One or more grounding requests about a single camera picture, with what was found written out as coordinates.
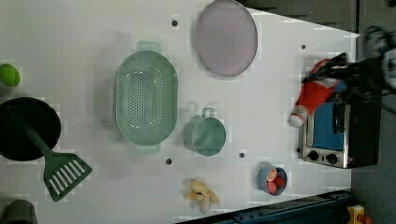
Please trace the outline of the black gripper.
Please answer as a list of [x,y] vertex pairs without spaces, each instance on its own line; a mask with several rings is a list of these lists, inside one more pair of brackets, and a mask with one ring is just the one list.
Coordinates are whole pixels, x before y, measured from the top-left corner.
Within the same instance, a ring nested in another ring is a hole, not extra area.
[[328,98],[328,102],[351,103],[358,98],[371,102],[383,96],[382,59],[371,58],[349,64],[345,52],[326,59],[317,70],[310,72],[302,84],[314,81],[325,81],[327,78],[343,80],[350,71],[348,84],[338,83]]

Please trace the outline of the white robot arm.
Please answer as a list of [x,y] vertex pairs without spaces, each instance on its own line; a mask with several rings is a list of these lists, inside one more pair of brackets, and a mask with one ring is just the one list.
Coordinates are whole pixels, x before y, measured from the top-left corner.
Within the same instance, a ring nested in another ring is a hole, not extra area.
[[363,33],[363,53],[366,58],[351,62],[342,52],[324,62],[307,77],[303,84],[343,82],[343,91],[331,93],[327,101],[352,101],[354,98],[372,102],[395,94],[395,33],[380,26],[369,26]]

